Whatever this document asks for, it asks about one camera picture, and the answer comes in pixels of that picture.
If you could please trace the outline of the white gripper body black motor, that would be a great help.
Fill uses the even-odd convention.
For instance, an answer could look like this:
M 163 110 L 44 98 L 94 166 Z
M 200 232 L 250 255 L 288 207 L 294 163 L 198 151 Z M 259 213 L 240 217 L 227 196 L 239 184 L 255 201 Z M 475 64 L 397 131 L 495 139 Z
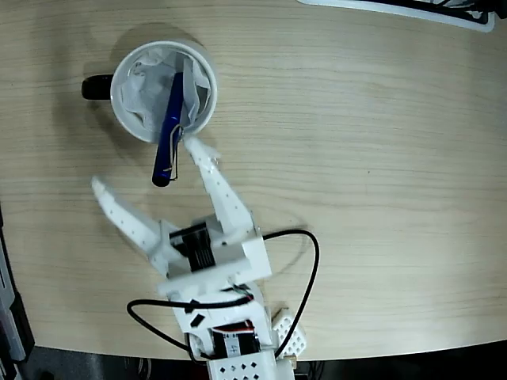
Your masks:
M 161 295 L 197 298 L 260 279 L 260 232 L 225 238 L 215 215 L 178 228 L 159 220 L 160 238 L 151 265 L 165 278 Z

